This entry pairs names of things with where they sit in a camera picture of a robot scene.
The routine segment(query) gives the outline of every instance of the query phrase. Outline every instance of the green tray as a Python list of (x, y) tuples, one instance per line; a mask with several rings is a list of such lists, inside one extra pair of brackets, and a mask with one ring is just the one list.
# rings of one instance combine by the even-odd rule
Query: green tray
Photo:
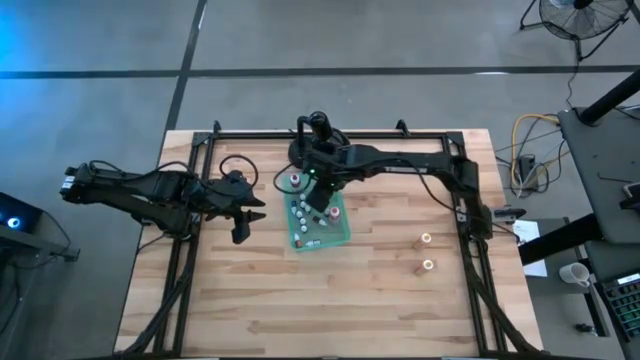
[[(292, 174), (287, 174), (286, 176), (282, 176), (280, 180), (280, 186), (287, 191), (300, 191), (307, 184), (307, 181), (309, 181), (309, 176), (299, 173), (298, 176), (300, 177), (300, 187), (293, 188), (289, 181), (289, 176), (291, 175)], [(309, 185), (309, 187), (307, 187), (307, 190), (304, 193), (305, 195), (307, 195), (311, 191), (314, 184), (315, 181), (311, 180), (311, 184)], [(306, 226), (308, 230), (305, 234), (303, 234), (300, 230), (300, 220), (295, 216), (295, 214), (291, 212), (292, 201), (296, 202), (297, 209), (302, 211), (302, 217), (307, 220)], [(300, 208), (300, 202), (300, 195), (284, 194), (284, 208), (286, 210), (287, 223), (289, 224), (289, 244), (297, 252), (312, 251), (332, 246), (338, 246), (351, 240), (351, 230), (349, 229), (347, 211), (344, 208), (344, 201), (340, 192), (336, 192), (333, 194), (329, 201), (328, 207), (338, 207), (340, 209), (340, 220), (335, 224), (329, 221), (328, 216), (324, 216), (323, 213), (320, 213), (315, 209), (311, 209), (310, 213), (305, 212), (304, 209)], [(314, 222), (312, 220), (314, 216), (323, 219), (327, 223), (327, 226), (322, 226)], [(298, 234), (298, 236), (300, 237), (302, 247), (296, 247), (294, 234)], [(314, 244), (312, 246), (306, 245), (310, 241), (316, 242), (317, 240), (319, 240), (320, 243)]]

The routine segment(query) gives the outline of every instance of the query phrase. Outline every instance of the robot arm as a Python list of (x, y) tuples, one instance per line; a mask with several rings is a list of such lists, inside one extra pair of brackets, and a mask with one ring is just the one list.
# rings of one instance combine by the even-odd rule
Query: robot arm
[(323, 113), (302, 117), (298, 119), (298, 124), (301, 123), (309, 124), (314, 135), (312, 138), (301, 136), (298, 126), (298, 138), (291, 146), (294, 151), (290, 150), (290, 158), (297, 154), (297, 165), (316, 181), (307, 196), (307, 203), (316, 210), (323, 211), (333, 193), (353, 180), (364, 181), (383, 173), (419, 173), (437, 177), (447, 190), (462, 198), (471, 235), (482, 239), (492, 237), (491, 211), (480, 199), (478, 164), (475, 162), (444, 152), (384, 152), (373, 146), (350, 145), (342, 133), (335, 139), (339, 141), (333, 141), (334, 135), (329, 131), (331, 125)]
[(140, 175), (81, 164), (67, 168), (60, 194), (75, 204), (102, 203), (131, 214), (140, 223), (153, 222), (167, 235), (187, 238), (199, 214), (206, 220), (216, 216), (233, 218), (235, 244), (249, 237), (249, 223), (262, 213), (243, 212), (242, 206), (264, 206), (242, 172), (234, 170), (222, 179), (206, 183), (185, 171), (152, 171)]

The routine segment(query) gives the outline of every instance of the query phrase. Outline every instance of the wooden table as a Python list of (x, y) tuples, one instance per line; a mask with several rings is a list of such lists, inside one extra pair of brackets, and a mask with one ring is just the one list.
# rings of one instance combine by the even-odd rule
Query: wooden table
[[(490, 207), (503, 206), (489, 132), (461, 131), (469, 158), (480, 165), (483, 201)], [(186, 162), (192, 134), (167, 133), (160, 164)], [(435, 140), (359, 143), (385, 151), (442, 150)], [(477, 355), (451, 211), (434, 202), (416, 176), (379, 175), (349, 184), (343, 191), (351, 242), (296, 253), (287, 242), (283, 214), (288, 209), (272, 185), (275, 173), (288, 163), (287, 147), (284, 140), (218, 140), (215, 144), (211, 177), (220, 177), (218, 163), (223, 157), (248, 156), (260, 170), (254, 193), (267, 204), (258, 211), (268, 215), (251, 224), (251, 237), (242, 245), (231, 242), (230, 220), (214, 219), (203, 226), (183, 356)], [(249, 165), (228, 164), (252, 179)], [(429, 177), (428, 184), (439, 199), (450, 203), (448, 191), (437, 179)], [(425, 231), (433, 240), (417, 252), (411, 245)], [(145, 229), (141, 243), (158, 235), (155, 228)], [(498, 301), (527, 340), (541, 348), (514, 239), (495, 234), (489, 244)], [(170, 248), (170, 241), (162, 240), (138, 255), (116, 350), (131, 344), (157, 310)], [(413, 270), (425, 258), (434, 261), (435, 269), (416, 277)], [(492, 344), (489, 317), (483, 312)], [(173, 339), (172, 321), (175, 315), (170, 318), (167, 347)]]

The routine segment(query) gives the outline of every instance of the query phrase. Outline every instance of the white paper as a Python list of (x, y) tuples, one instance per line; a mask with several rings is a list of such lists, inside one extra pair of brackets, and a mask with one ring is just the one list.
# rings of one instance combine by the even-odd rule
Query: white paper
[[(516, 220), (513, 224), (513, 232), (520, 237), (522, 245), (540, 237), (538, 223), (535, 221)], [(547, 277), (547, 266), (544, 260), (536, 261), (524, 267), (524, 274), (529, 276)]]

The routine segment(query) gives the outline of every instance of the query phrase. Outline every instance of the blue light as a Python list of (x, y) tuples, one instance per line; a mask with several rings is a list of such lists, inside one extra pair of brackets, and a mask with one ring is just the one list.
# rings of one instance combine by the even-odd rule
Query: blue light
[(15, 229), (20, 226), (20, 219), (13, 217), (7, 220), (7, 225), (9, 225), (10, 228)]

